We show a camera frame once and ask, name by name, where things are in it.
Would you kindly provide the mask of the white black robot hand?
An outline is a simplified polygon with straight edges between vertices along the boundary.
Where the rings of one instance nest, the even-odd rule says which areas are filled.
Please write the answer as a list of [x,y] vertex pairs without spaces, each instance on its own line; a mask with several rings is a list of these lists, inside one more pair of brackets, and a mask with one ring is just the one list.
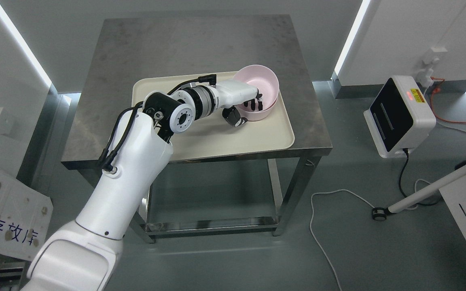
[[222,117],[232,127],[240,127],[248,120],[242,117],[236,105],[246,103],[252,110],[263,110],[263,95],[253,85],[234,79],[220,81],[215,85],[215,107],[222,108]]

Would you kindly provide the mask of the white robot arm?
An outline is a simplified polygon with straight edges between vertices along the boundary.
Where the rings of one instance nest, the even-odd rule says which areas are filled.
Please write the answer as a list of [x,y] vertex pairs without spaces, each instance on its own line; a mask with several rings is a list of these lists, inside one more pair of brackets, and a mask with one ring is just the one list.
[[76,219],[44,243],[24,291],[102,291],[123,252],[123,238],[141,199],[169,162],[170,139],[204,109],[215,108],[216,74],[153,91],[118,116],[98,160],[101,177]]

